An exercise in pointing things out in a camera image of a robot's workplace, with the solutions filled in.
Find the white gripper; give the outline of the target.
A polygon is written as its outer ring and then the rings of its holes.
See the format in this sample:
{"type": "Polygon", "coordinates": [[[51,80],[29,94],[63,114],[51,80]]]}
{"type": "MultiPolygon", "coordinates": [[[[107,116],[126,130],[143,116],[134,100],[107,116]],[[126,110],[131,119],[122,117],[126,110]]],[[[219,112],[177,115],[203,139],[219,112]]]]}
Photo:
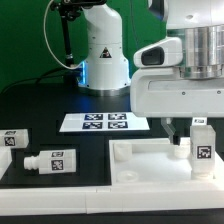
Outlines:
{"type": "Polygon", "coordinates": [[[190,80],[171,68],[139,69],[131,79],[131,111],[138,117],[162,118],[172,144],[172,118],[224,117],[224,77],[190,80]]]}

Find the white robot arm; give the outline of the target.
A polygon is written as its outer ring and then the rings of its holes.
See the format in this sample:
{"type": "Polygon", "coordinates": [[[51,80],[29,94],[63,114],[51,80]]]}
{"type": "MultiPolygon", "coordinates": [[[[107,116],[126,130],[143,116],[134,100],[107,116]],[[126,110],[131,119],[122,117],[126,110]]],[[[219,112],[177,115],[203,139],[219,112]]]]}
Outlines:
{"type": "Polygon", "coordinates": [[[139,117],[224,117],[224,0],[148,0],[148,7],[166,23],[166,36],[134,54],[132,76],[119,14],[107,5],[84,10],[85,87],[98,94],[129,88],[139,117]]]}

